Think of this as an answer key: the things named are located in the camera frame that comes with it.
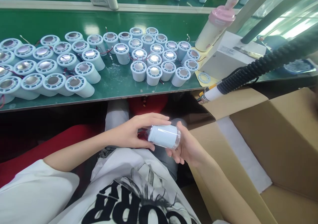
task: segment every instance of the right hand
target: right hand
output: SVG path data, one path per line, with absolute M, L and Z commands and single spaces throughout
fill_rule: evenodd
M 177 127 L 181 132 L 181 140 L 176 150 L 166 148 L 167 155 L 176 163 L 184 164 L 187 161 L 194 167 L 200 166 L 210 155 L 200 145 L 198 140 L 190 134 L 188 129 L 179 121 Z

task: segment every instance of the left hand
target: left hand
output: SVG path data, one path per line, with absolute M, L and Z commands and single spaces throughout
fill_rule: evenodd
M 106 145 L 115 145 L 122 148 L 149 148 L 155 150 L 155 146 L 137 137 L 138 129 L 152 125 L 170 125 L 169 117 L 157 113 L 148 113 L 134 116 L 129 121 L 116 128 L 105 131 Z

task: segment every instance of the black coiled hose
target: black coiled hose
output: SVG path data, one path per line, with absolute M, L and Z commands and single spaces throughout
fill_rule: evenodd
M 218 84 L 217 88 L 225 95 L 267 72 L 309 55 L 317 49 L 318 23 L 284 46 L 238 70 Z

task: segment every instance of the white cylindrical housing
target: white cylindrical housing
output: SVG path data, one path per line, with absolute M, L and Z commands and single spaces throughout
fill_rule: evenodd
M 17 62 L 14 66 L 13 66 L 13 71 L 20 75 L 20 76 L 26 76 L 32 73 L 36 73 L 36 62 L 33 60 L 22 60 Z
M 126 65 L 130 62 L 129 47 L 125 43 L 117 43 L 113 50 L 120 64 Z
M 152 65 L 147 68 L 147 83 L 148 85 L 155 86 L 158 85 L 160 78 L 162 76 L 162 70 L 159 66 Z
M 147 58 L 147 52 L 141 48 L 137 48 L 132 52 L 132 59 L 134 61 L 144 61 Z
M 104 44 L 104 39 L 101 35 L 99 34 L 92 34 L 88 36 L 87 42 L 90 44 L 91 48 L 96 49 L 99 51 L 99 54 L 101 56 L 106 56 L 108 49 L 106 49 L 106 46 Z
M 162 69 L 161 80 L 164 82 L 169 81 L 177 69 L 176 65 L 170 61 L 163 62 L 160 67 Z
M 22 79 L 19 77 L 5 77 L 0 80 L 0 94 L 11 95 L 25 100 L 33 100 L 40 94 L 24 90 L 21 87 Z
M 83 35 L 80 32 L 68 32 L 65 34 L 65 39 L 68 41 L 70 44 L 73 44 L 76 41 L 84 40 Z
M 33 73 L 22 79 L 21 87 L 24 90 L 39 93 L 44 96 L 55 96 L 56 91 L 47 90 L 43 87 L 45 76 L 39 73 Z
M 181 87 L 187 80 L 191 77 L 189 69 L 184 67 L 179 67 L 176 69 L 175 74 L 171 80 L 172 85 L 176 87 Z
M 14 51 L 16 48 L 20 47 L 22 42 L 16 38 L 8 38 L 0 43 L 0 50 L 10 50 Z
M 140 39 L 141 40 L 141 37 L 142 37 L 142 29 L 139 28 L 139 27 L 133 27 L 129 30 L 129 32 L 132 34 L 132 37 L 133 38 L 137 38 L 137 39 Z
M 158 33 L 155 35 L 155 43 L 161 44 L 162 46 L 168 41 L 168 38 L 166 35 L 162 33 Z
M 146 78 L 147 65 L 143 61 L 132 62 L 130 69 L 132 71 L 132 77 L 137 82 L 142 82 Z
M 69 71 L 73 71 L 80 62 L 73 53 L 63 53 L 57 57 L 57 64 Z
M 150 53 L 150 46 L 155 43 L 155 38 L 151 35 L 145 34 L 141 37 L 141 41 L 143 42 L 143 48 L 147 52 Z
M 61 41 L 60 38 L 55 35 L 46 35 L 40 40 L 42 46 L 51 46 L 51 47 L 58 44 L 60 41 Z
M 105 43 L 107 44 L 108 50 L 110 50 L 110 53 L 115 54 L 114 46 L 119 43 L 118 42 L 118 35 L 113 32 L 107 32 L 104 34 L 103 39 Z
M 94 87 L 87 82 L 86 78 L 79 75 L 68 78 L 65 88 L 83 98 L 91 97 L 95 92 Z
M 99 55 L 96 49 L 89 48 L 82 53 L 84 61 L 91 62 L 97 71 L 101 71 L 105 68 L 105 63 Z
M 12 51 L 9 51 L 9 50 L 0 51 L 0 66 L 4 64 L 14 66 L 17 62 L 21 60 L 22 59 L 16 57 Z
M 94 64 L 91 62 L 80 62 L 75 67 L 75 73 L 83 76 L 90 84 L 98 83 L 101 79 L 100 74 L 96 71 Z
M 190 43 L 186 42 L 186 41 L 181 41 L 178 43 L 178 51 L 176 52 L 178 59 L 181 61 L 188 50 L 191 49 L 191 45 Z
M 37 63 L 35 70 L 43 74 L 44 76 L 50 75 L 52 73 L 63 74 L 64 69 L 57 65 L 57 62 L 52 59 L 45 59 Z
M 171 50 L 176 52 L 178 50 L 178 44 L 175 41 L 168 41 L 165 43 L 165 50 Z
M 195 49 L 190 49 L 185 54 L 185 57 L 182 59 L 181 64 L 184 64 L 184 62 L 188 59 L 198 61 L 199 58 L 200 58 L 200 53 Z
M 55 91 L 63 96 L 71 96 L 74 92 L 68 91 L 65 88 L 66 77 L 60 73 L 52 73 L 48 75 L 43 83 L 47 90 Z

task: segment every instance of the white sleeve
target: white sleeve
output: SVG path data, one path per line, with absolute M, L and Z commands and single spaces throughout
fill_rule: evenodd
M 57 171 L 38 160 L 0 189 L 2 224 L 44 224 L 56 217 L 79 184 L 73 173 Z

